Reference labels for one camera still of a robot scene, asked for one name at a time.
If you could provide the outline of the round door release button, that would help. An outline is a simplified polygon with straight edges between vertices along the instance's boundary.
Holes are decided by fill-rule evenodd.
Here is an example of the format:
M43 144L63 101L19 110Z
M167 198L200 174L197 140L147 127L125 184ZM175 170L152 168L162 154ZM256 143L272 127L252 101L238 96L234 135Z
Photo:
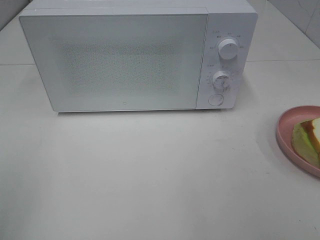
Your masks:
M211 106L220 106L224 102L224 96L222 94L216 93L209 97L208 103Z

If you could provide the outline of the white timer knob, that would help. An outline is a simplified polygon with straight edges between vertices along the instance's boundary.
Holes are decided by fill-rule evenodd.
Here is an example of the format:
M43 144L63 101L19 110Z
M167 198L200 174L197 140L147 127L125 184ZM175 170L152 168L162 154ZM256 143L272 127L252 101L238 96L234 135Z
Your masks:
M227 71L217 71L212 76L212 85L215 89L225 89L230 86L230 74Z

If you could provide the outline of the pink round plate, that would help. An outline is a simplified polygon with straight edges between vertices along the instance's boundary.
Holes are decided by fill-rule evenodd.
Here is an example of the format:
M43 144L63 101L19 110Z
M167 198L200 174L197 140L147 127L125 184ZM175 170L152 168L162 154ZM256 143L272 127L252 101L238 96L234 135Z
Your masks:
M320 107L316 105L296 106L286 110L278 119L276 125L276 140L283 154L297 167L320 178L320 169L301 158L292 147L294 126L320 116Z

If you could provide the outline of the toast sandwich with filling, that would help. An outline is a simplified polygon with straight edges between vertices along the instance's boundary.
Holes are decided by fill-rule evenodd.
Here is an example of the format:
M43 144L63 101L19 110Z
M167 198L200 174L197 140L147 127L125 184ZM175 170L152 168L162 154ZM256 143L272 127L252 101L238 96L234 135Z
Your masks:
M320 118L297 123L292 131L291 145L306 162L320 168Z

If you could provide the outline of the white microwave door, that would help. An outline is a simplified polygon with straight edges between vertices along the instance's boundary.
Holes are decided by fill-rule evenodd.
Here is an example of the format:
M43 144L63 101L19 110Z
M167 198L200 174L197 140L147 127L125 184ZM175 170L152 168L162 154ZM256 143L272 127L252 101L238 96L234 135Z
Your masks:
M22 16L56 112L194 109L205 14Z

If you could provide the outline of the white microwave oven body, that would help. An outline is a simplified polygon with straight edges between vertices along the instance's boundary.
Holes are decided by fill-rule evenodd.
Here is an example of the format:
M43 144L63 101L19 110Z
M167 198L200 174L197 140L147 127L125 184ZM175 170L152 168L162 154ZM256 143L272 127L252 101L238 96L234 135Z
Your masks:
M19 15L36 16L152 16L152 15L206 15L198 95L194 109L231 109L235 105L238 89L255 31L258 14L245 0L34 0ZM239 48L237 56L224 60L219 56L218 44L224 38L235 38ZM230 85L216 89L212 76L218 71L228 72ZM223 95L220 106L212 106L211 95ZM118 110L121 111L166 111Z

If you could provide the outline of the upper white power knob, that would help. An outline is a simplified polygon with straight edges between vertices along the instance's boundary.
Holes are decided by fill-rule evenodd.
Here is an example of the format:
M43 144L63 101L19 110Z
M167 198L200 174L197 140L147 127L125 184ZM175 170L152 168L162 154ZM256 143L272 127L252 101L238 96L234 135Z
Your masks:
M231 60L238 54L239 43L233 37L222 39L217 46L218 54L223 60Z

